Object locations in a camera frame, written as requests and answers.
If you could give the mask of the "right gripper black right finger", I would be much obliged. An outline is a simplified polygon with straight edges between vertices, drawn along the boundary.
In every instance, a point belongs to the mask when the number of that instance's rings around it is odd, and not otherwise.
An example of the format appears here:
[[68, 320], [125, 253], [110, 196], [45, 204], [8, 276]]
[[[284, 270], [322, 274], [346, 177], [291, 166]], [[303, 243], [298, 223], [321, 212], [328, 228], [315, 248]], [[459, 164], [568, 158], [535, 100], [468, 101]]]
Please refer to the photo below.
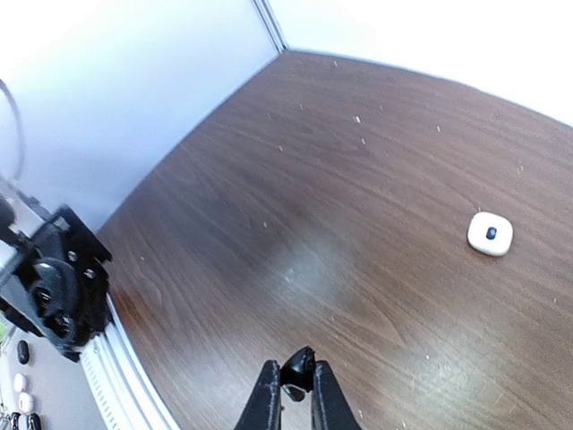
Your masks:
[[361, 429], [331, 366], [325, 360], [316, 363], [313, 376], [312, 428]]

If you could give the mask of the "small black clip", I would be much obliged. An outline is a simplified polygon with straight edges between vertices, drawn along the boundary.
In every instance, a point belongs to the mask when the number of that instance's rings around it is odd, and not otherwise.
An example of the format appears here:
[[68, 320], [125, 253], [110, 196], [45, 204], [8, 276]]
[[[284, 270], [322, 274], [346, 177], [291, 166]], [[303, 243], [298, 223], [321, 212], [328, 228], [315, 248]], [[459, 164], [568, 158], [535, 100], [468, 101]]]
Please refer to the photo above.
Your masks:
[[315, 351], [306, 346], [296, 351], [280, 368], [280, 384], [293, 402], [301, 402], [313, 390]]

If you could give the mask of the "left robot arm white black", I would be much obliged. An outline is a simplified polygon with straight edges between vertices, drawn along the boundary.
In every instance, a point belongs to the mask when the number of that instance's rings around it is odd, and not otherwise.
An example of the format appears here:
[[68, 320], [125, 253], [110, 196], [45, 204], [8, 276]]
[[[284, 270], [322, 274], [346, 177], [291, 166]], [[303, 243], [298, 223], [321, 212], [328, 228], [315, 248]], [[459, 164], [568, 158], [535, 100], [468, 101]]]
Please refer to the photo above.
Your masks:
[[31, 237], [47, 218], [41, 203], [20, 188], [23, 175], [27, 142], [17, 102], [4, 81], [1, 93], [10, 109], [14, 122], [15, 161], [8, 173], [1, 173], [1, 271], [16, 255], [18, 246]]

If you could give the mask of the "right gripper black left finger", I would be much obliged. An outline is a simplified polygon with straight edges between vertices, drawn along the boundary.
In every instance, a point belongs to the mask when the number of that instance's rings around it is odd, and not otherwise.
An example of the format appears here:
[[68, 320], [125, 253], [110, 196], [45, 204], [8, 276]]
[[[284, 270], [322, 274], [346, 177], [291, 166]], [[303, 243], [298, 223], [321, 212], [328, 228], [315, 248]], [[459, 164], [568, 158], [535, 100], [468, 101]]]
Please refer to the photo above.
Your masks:
[[235, 425], [235, 430], [278, 430], [281, 414], [280, 367], [267, 360]]

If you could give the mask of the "white earbud charging case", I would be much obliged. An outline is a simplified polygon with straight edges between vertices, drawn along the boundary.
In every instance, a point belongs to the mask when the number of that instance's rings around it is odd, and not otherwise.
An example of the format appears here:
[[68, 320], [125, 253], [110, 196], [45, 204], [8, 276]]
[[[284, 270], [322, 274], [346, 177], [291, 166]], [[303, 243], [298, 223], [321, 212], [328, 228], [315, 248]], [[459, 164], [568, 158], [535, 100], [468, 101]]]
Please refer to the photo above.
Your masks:
[[508, 253], [513, 235], [514, 228], [508, 219], [479, 211], [470, 220], [466, 238], [474, 250], [492, 257], [502, 257]]

